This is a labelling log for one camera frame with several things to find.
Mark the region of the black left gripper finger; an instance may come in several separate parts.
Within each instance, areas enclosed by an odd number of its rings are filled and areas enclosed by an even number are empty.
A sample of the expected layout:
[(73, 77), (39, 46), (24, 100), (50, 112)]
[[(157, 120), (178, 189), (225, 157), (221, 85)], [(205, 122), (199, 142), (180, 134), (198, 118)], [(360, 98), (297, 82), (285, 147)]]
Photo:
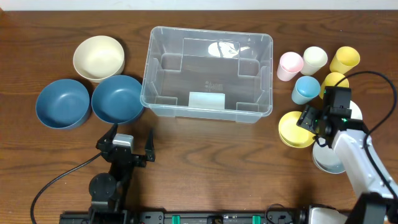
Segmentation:
[(114, 123), (109, 131), (104, 134), (96, 143), (96, 148), (100, 151), (110, 151), (113, 148), (113, 139), (117, 134), (118, 124)]
[(146, 141), (146, 145), (145, 145), (145, 157), (146, 157), (146, 161), (150, 161), (150, 162), (154, 162), (155, 161), (155, 151), (154, 151), (154, 130), (151, 129), (149, 131), (149, 135)]

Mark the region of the yellow small bowl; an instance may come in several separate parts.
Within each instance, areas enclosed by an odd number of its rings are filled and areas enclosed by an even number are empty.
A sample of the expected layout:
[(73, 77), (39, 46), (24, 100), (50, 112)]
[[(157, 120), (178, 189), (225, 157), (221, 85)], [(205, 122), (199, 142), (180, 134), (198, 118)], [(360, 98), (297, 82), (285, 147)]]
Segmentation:
[(279, 136), (290, 147), (305, 148), (315, 142), (313, 133), (297, 126), (301, 114), (300, 111), (291, 111), (283, 115), (279, 121)]

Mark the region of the light blue cup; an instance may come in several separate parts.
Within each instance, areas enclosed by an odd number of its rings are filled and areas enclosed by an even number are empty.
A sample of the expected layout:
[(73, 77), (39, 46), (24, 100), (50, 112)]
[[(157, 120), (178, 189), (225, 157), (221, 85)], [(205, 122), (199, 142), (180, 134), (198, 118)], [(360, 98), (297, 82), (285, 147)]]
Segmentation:
[(298, 105), (304, 105), (318, 96), (320, 84), (316, 78), (311, 76), (300, 77), (292, 91), (292, 101)]

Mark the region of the grey-blue small bowl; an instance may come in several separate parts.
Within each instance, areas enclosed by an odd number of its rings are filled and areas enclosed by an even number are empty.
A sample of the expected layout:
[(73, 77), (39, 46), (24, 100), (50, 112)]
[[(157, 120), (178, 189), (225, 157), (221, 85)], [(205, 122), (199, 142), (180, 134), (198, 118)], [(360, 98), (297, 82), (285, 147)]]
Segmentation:
[(320, 147), (314, 143), (312, 150), (312, 159), (314, 164), (322, 171), (330, 174), (341, 174), (345, 172), (343, 163), (328, 146)]

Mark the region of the white small bowl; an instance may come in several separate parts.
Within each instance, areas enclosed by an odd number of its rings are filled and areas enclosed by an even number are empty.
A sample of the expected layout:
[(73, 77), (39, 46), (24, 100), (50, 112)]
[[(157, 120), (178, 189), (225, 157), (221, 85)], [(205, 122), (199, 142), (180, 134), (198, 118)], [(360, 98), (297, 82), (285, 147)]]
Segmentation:
[(355, 102), (350, 101), (349, 108), (351, 110), (351, 119), (363, 119), (362, 112)]

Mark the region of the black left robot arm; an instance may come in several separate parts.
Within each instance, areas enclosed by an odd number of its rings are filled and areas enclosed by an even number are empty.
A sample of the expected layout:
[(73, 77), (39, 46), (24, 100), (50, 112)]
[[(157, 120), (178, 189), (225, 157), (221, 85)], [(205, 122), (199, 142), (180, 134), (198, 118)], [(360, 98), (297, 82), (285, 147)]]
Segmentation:
[(115, 123), (96, 143), (102, 158), (111, 164), (109, 172), (100, 173), (92, 178), (89, 184), (91, 207), (89, 224), (134, 222), (134, 215), (124, 209), (127, 191), (132, 173), (136, 167), (145, 167), (155, 161), (153, 135), (150, 130), (145, 145), (145, 154), (133, 153), (134, 138), (127, 134), (117, 133)]

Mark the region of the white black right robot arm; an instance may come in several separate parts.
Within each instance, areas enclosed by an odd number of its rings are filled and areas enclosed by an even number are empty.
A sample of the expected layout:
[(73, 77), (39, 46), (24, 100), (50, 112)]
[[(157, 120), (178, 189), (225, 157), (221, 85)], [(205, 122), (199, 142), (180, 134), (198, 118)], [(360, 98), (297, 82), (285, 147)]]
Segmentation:
[(323, 138), (342, 162), (358, 197), (349, 215), (334, 209), (312, 207), (307, 223), (397, 223), (397, 184), (378, 158), (363, 121), (351, 118), (348, 108), (307, 105), (297, 126)]

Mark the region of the dark blue bowl right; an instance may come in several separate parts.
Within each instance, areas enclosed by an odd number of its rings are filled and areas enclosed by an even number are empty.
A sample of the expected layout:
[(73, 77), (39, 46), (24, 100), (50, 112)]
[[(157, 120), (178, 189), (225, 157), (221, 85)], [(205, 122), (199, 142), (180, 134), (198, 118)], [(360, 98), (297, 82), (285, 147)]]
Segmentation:
[(137, 120), (144, 107), (140, 101), (142, 84), (127, 75), (101, 82), (91, 97), (94, 114), (106, 123), (128, 124)]

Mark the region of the dark blue bowl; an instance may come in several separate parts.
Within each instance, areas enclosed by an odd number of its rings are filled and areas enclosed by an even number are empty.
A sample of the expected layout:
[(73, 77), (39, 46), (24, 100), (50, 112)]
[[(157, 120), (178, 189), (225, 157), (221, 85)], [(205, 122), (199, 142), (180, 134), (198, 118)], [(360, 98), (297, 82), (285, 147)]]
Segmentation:
[(90, 95), (86, 87), (76, 80), (57, 80), (40, 92), (35, 112), (40, 122), (49, 128), (74, 129), (90, 116)]
[(144, 107), (140, 101), (142, 84), (127, 75), (101, 82), (91, 97), (94, 114), (106, 123), (128, 124), (137, 120)]

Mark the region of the yellow cup near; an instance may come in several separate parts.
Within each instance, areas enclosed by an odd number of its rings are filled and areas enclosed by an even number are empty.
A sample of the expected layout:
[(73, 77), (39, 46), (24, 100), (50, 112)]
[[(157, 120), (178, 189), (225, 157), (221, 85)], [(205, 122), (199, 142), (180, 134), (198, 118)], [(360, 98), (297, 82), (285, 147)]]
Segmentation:
[(323, 83), (321, 84), (321, 89), (319, 93), (319, 97), (323, 99), (325, 87), (326, 86), (335, 86), (340, 80), (342, 80), (345, 76), (338, 72), (332, 72), (326, 76)]

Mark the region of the yellow cup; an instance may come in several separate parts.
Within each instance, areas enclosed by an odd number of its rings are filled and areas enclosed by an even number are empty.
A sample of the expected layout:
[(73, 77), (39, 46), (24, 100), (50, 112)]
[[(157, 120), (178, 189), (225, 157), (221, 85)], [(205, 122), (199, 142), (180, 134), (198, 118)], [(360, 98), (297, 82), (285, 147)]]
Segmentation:
[(330, 64), (331, 72), (345, 74), (360, 63), (359, 52), (349, 46), (340, 47)]
[(340, 80), (342, 80), (345, 76), (338, 72), (332, 72), (326, 76), (323, 83), (321, 84), (321, 89), (319, 93), (319, 97), (323, 99), (325, 87), (326, 86), (335, 86)]

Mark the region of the dark blue bowl left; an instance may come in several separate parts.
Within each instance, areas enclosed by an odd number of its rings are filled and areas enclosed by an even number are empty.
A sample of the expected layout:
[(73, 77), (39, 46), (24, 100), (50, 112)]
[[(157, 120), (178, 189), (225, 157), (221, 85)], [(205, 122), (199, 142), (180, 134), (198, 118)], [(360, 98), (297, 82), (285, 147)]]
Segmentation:
[(90, 95), (86, 87), (76, 80), (57, 80), (40, 92), (35, 112), (40, 122), (49, 128), (74, 129), (90, 116)]

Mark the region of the pink cup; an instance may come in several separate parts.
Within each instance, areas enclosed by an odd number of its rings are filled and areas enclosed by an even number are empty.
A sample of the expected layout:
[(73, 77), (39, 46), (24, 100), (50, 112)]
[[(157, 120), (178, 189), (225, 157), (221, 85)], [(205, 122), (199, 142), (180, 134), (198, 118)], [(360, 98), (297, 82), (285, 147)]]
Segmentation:
[(303, 58), (296, 52), (284, 53), (280, 60), (277, 68), (277, 77), (287, 82), (293, 79), (298, 72), (303, 68)]

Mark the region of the cream cup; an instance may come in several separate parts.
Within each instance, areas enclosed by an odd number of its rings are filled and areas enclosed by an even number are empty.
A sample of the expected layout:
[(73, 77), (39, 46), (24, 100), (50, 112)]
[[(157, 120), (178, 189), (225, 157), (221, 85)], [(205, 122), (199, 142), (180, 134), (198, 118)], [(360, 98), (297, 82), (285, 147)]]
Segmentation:
[(328, 61), (327, 53), (320, 47), (311, 46), (303, 53), (303, 68), (301, 74), (312, 76), (319, 71)]

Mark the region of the yellow cup far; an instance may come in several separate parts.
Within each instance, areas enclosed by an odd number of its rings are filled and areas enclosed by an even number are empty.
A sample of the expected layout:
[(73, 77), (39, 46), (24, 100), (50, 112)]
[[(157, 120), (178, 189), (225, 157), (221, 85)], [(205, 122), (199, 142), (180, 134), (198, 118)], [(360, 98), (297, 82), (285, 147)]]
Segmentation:
[(331, 72), (345, 74), (360, 63), (359, 52), (349, 46), (340, 47), (330, 64)]

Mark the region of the cream large bowl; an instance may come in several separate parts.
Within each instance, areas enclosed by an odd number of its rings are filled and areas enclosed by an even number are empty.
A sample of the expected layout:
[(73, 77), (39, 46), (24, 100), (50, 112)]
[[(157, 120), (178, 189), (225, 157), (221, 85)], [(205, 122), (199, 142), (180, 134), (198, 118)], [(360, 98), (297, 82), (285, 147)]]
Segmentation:
[(76, 48), (73, 66), (83, 78), (100, 83), (122, 73), (125, 67), (124, 49), (120, 42), (112, 37), (90, 37)]

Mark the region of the clear plastic storage bin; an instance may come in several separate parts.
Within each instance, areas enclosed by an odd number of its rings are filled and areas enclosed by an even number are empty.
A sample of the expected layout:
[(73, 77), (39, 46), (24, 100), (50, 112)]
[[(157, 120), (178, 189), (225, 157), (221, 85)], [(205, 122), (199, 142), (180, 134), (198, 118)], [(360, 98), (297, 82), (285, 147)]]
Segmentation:
[(155, 27), (141, 103), (157, 116), (256, 123), (273, 109), (268, 34)]

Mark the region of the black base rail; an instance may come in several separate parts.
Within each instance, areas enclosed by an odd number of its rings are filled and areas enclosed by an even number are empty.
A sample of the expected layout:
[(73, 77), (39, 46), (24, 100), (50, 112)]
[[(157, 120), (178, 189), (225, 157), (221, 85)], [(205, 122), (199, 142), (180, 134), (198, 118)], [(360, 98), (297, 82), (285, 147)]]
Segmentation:
[(284, 223), (345, 223), (347, 214), (330, 207), (308, 209), (285, 208), (280, 204), (271, 205), (265, 212), (249, 213), (188, 213), (188, 212), (122, 212), (86, 213), (64, 212), (60, 224), (119, 223), (119, 224), (284, 224)]

